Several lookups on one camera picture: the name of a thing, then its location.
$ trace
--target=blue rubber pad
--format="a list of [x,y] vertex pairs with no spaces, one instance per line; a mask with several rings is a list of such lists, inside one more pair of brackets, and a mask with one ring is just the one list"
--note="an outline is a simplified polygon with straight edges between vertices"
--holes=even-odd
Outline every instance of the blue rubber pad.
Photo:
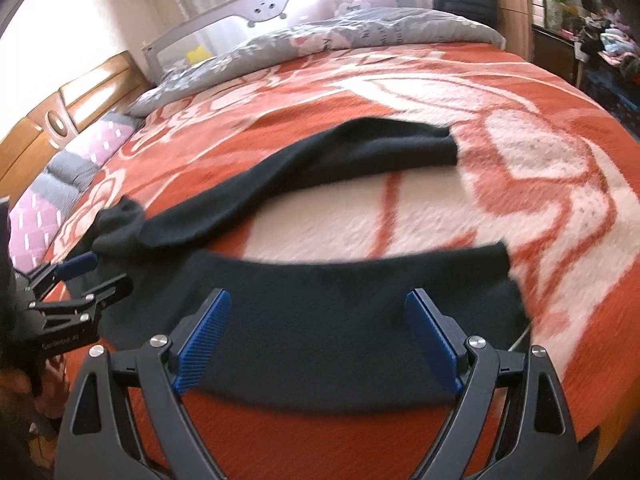
[[458,395],[463,389],[462,378],[458,373],[458,357],[415,292],[406,297],[404,316],[440,386],[449,393]]
[[84,253],[58,264],[55,270],[56,278],[62,282],[77,278],[86,272],[95,270],[98,266],[98,256],[94,253]]
[[172,386],[178,395],[183,396],[200,382],[211,355],[225,332],[230,313],[231,296],[226,290],[222,290],[177,355],[177,369]]

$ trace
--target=patterned blanket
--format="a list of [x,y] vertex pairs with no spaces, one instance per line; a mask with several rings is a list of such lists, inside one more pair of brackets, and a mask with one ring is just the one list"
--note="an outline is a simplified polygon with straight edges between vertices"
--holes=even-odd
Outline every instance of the patterned blanket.
[[[325,52],[165,105],[102,168],[52,256],[67,254],[97,211],[124,194],[152,216],[361,116],[450,124],[458,166],[290,193],[211,249],[308,262],[504,240],[532,340],[548,349],[578,437],[600,427],[602,459],[624,427],[616,421],[640,399],[640,148],[577,89],[493,46]],[[84,355],[68,356],[72,376]],[[224,471],[240,480],[408,478],[447,411],[309,416],[197,392],[185,403]],[[162,462],[141,404],[136,394],[143,440]],[[493,417],[472,467],[495,424]]]

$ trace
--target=silver screw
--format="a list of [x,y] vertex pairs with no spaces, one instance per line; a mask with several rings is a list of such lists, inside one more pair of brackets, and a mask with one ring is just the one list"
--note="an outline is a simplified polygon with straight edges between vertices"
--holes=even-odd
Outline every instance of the silver screw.
[[546,357],[546,350],[540,345],[533,345],[531,347],[531,353],[536,357]]
[[169,342],[169,338],[164,334],[155,335],[149,340],[149,344],[153,348],[160,348],[161,346],[166,345],[168,342]]
[[481,335],[473,335],[469,338],[469,346],[473,348],[484,348],[486,346],[486,339]]
[[100,357],[102,354],[104,354],[104,346],[102,345],[93,345],[89,348],[89,355],[91,357]]

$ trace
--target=wooden bed frame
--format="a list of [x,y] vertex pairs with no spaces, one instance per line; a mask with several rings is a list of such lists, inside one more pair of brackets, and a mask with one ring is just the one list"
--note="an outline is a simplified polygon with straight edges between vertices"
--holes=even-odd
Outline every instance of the wooden bed frame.
[[123,112],[152,87],[129,52],[60,87],[0,142],[0,197],[14,206],[51,157],[109,110]]

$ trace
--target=pillow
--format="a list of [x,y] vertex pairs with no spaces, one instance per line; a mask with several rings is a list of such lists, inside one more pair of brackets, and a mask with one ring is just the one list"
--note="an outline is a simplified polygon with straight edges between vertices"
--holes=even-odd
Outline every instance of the pillow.
[[42,262],[96,173],[141,125],[107,112],[53,156],[10,213],[9,254],[16,269],[26,272]]

